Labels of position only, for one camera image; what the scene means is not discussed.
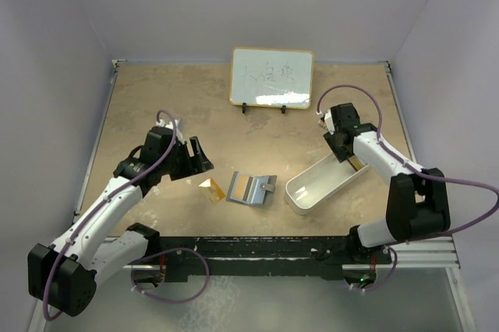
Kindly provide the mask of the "grey card holder wallet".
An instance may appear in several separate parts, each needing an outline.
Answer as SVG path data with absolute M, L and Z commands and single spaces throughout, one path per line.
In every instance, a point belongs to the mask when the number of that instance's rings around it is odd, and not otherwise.
M 277 176 L 276 175 L 261 175 L 261 176 L 255 176 L 255 175 L 250 175 L 254 177 L 253 184 L 251 191 L 249 192 L 248 198 L 246 201 L 243 200 L 235 200 L 232 198 L 232 184 L 235 179 L 235 175 L 237 173 L 244 173 L 241 171 L 235 171 L 232 175 L 231 183 L 228 188 L 228 193 L 226 196 L 226 200 L 229 202 L 233 203 L 238 203 L 250 207 L 258 207 L 258 206 L 266 206 L 271 203 L 272 197 L 275 193 L 276 189 L 276 183 L 277 183 Z

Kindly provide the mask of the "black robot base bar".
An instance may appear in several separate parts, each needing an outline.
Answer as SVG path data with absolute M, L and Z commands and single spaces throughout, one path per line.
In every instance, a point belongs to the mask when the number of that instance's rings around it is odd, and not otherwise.
M 165 269 L 167 283 L 186 282 L 191 276 L 319 277 L 341 280 L 343 267 L 390 264 L 391 255 L 378 246 L 359 248 L 347 236 L 206 237 L 161 236 L 141 223 L 130 225 L 149 240 L 146 255 L 164 259 L 137 260 L 138 265 Z

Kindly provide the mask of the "yellow credit card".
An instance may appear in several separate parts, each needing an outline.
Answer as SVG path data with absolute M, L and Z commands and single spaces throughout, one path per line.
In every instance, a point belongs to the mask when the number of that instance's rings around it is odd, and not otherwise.
M 226 197 L 225 192 L 212 178 L 202 181 L 198 187 L 213 204 L 221 202 Z
M 244 174 L 237 173 L 235 175 L 234 182 L 232 184 L 232 198 L 235 200 L 246 201 L 248 195 L 250 194 L 254 177 Z

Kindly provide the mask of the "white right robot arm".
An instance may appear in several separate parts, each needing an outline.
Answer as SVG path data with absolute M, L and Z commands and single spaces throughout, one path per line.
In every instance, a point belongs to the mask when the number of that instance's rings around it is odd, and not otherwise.
M 351 103 L 319 114 L 327 132 L 324 139 L 339 162 L 353 158 L 369 165 L 388 184 L 383 218 L 350 229 L 348 257 L 366 262 L 374 247 L 425 238 L 450 228 L 448 193 L 444 175 L 437 168 L 424 168 L 404 157 L 367 122 L 362 123 Z

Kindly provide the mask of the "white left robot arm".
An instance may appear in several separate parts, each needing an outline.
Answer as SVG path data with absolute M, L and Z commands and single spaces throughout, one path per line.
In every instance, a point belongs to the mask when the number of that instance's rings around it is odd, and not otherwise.
M 29 252 L 28 290 L 41 300 L 44 318 L 79 315 L 97 288 L 123 266 L 167 255 L 159 233 L 142 224 L 133 224 L 113 243 L 104 240 L 164 176 L 175 181 L 213 167 L 197 137 L 184 140 L 175 123 L 152 127 L 80 219 L 52 244 L 37 244 Z

